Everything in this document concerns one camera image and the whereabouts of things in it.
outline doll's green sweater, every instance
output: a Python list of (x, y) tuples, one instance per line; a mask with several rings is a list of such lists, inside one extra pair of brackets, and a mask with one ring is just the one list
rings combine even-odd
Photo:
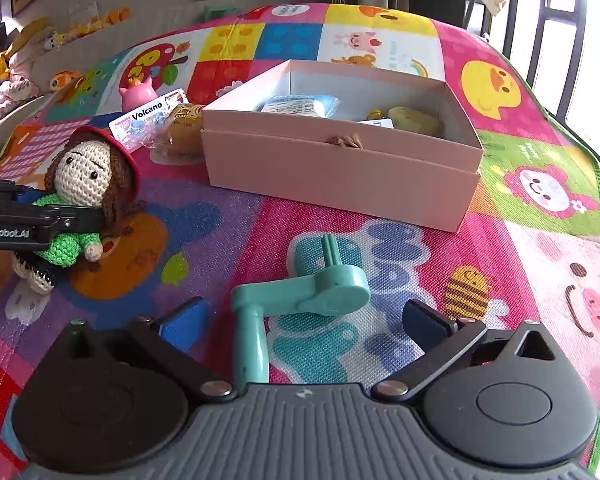
[[(36, 200), (34, 204), (70, 205), (62, 200), (56, 193), (45, 195)], [(46, 251), (37, 251), (36, 254), (39, 254), (46, 261), (54, 265), (71, 267), (87, 245), (99, 243), (100, 235), (98, 233), (60, 233), (51, 240), (49, 248)]]

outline metal screw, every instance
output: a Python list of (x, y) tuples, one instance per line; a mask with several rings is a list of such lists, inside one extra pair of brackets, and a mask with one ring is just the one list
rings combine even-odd
[(376, 391), (385, 397), (400, 397), (409, 391), (402, 381), (382, 381), (376, 384)]
[(207, 381), (200, 386), (200, 391), (209, 397), (225, 397), (234, 390), (226, 381)]

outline doll's red hat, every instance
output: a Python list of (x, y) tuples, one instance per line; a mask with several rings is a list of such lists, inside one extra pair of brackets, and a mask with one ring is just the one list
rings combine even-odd
[(135, 200), (136, 197), (138, 196), (138, 192), (140, 191), (140, 169), (138, 168), (138, 165), (136, 164), (135, 160), (133, 159), (133, 157), (131, 156), (131, 153), (129, 153), (126, 148), (122, 145), (122, 143), (117, 140), (109, 130), (103, 130), (101, 128), (96, 128), (95, 126), (90, 126), (89, 124), (85, 124), (84, 126), (80, 126), (78, 128), (76, 128), (74, 130), (74, 132), (71, 134), (71, 137), (69, 137), (69, 139), (72, 139), (74, 135), (77, 135), (78, 133), (84, 133), (84, 132), (91, 132), (97, 135), (100, 135), (101, 137), (104, 138), (104, 140), (106, 142), (108, 142), (109, 144), (113, 144), (120, 153), (122, 153), (122, 155), (125, 157), (126, 161), (128, 162), (129, 166), (131, 167), (131, 171), (133, 173), (133, 194), (131, 196), (131, 200)]

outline blue packaged item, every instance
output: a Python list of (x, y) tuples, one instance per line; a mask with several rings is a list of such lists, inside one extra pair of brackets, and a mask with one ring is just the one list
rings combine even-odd
[(311, 117), (331, 117), (340, 100), (326, 94), (316, 95), (276, 95), (264, 103), (262, 112), (270, 114), (308, 115)]

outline plastic packaging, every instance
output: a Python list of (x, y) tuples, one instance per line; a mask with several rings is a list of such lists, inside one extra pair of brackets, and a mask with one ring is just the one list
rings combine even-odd
[(268, 99), (262, 107), (270, 114), (308, 115), (329, 118), (338, 109), (340, 100), (326, 94), (277, 95)]
[(423, 134), (432, 137), (439, 137), (442, 124), (440, 121), (420, 110), (397, 106), (391, 108), (388, 112), (389, 118), (394, 123), (397, 130), (405, 130), (416, 134)]
[(201, 155), (202, 108), (203, 105), (190, 103), (176, 106), (164, 123), (142, 143), (169, 157)]
[(109, 123), (113, 136), (131, 153), (145, 145), (145, 139), (161, 130), (170, 112), (178, 105), (187, 102), (182, 88), (178, 88), (153, 101), (131, 110)]

